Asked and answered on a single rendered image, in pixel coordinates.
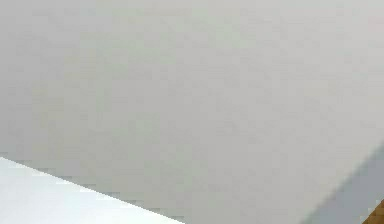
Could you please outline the white flat furniture top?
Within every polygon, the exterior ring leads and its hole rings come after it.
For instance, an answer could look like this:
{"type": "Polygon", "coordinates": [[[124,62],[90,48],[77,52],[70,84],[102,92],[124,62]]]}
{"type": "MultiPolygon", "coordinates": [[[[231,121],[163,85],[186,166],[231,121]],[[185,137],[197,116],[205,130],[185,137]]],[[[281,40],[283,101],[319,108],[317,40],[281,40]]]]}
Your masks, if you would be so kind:
{"type": "Polygon", "coordinates": [[[0,224],[183,224],[0,158],[0,224]]]}

